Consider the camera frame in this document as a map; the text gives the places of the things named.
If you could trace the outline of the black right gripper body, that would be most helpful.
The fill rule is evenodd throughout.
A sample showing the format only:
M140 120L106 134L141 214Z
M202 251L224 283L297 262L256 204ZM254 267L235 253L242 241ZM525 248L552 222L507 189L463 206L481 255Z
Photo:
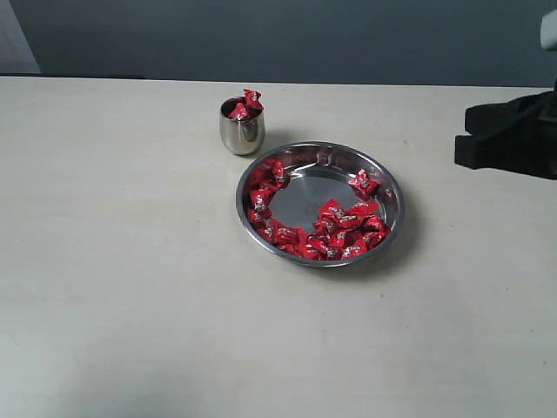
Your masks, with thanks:
M527 110L524 139L530 171L556 179L556 91L540 94Z

